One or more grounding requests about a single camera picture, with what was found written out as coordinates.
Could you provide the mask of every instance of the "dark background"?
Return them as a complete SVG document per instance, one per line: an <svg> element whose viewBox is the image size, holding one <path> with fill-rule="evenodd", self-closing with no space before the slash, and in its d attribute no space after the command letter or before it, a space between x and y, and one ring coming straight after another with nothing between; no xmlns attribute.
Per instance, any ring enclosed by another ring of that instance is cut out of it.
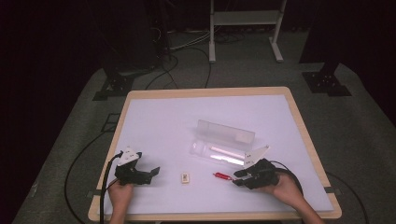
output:
<svg viewBox="0 0 396 224"><path fill-rule="evenodd" d="M208 28L209 1L170 2L165 14L169 29ZM135 33L124 34L118 18L121 9L104 10L106 4L105 0L0 1L2 222L15 217L78 96L103 62L110 58L139 68L154 64L152 46L137 43L151 50L143 61L135 55L141 52L134 50L136 46L125 47L125 35ZM145 4L147 13L139 9L147 14L143 20L158 27L158 1ZM216 7L227 4L217 1ZM273 0L243 5L230 1L234 10L277 5ZM289 0L282 30L311 28L301 63L332 58L345 64L395 124L394 8L394 1L387 0Z"/></svg>

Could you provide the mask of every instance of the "floor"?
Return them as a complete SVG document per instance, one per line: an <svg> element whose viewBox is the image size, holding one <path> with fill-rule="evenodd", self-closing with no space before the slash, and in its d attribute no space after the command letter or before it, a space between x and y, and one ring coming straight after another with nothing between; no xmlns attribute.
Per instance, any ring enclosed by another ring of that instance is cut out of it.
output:
<svg viewBox="0 0 396 224"><path fill-rule="evenodd" d="M343 210L341 218L326 223L364 223L365 212L371 223L393 223L396 219L395 127L364 89L359 77L343 65L338 66L335 75L351 96L331 97L311 92L302 73L318 71L322 64L298 63L307 32L280 34L278 45L283 63L277 63L274 58L268 42L270 34L229 35L238 41L217 44L217 61L212 64L208 63L205 41L193 49L176 51L172 61L163 58L163 68L170 70L169 73L159 66L137 77L132 90L288 87ZM172 46L197 37L197 34L171 34ZM14 223L78 223L67 206L64 192L75 215L82 222L91 223L87 214L92 192L113 135L102 129L109 114L121 112L125 100L124 96L118 96L93 101L105 81L102 69L92 74Z"/></svg>

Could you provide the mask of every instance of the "clear plastic box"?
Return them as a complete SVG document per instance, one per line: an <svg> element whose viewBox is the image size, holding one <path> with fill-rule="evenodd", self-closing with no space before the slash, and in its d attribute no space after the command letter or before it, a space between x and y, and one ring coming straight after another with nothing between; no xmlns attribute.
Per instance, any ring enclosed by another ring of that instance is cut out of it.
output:
<svg viewBox="0 0 396 224"><path fill-rule="evenodd" d="M198 120L191 154L234 166L244 164L252 149L255 133L205 120Z"/></svg>

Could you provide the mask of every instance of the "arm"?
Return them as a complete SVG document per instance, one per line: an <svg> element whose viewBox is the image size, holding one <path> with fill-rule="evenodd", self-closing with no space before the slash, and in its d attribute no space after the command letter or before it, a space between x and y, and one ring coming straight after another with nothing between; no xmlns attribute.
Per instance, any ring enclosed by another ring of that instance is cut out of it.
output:
<svg viewBox="0 0 396 224"><path fill-rule="evenodd" d="M287 174L277 173L279 183L276 186L259 188L260 191L273 194L281 202L294 208L306 224L324 224L317 212L305 200L294 180Z"/></svg>
<svg viewBox="0 0 396 224"><path fill-rule="evenodd" d="M119 180L116 180L108 188L111 204L113 205L113 215L110 219L110 224L123 224L129 203L134 196L134 185L121 185Z"/></svg>

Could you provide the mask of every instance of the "red object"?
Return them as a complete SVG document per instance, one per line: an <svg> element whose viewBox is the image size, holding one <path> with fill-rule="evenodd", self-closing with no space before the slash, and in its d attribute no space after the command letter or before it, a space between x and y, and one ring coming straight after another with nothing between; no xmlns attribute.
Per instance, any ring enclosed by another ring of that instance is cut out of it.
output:
<svg viewBox="0 0 396 224"><path fill-rule="evenodd" d="M233 180L232 177L230 177L229 175L224 175L222 173L215 173L213 174L215 177L221 178L221 179L226 179L226 180Z"/></svg>

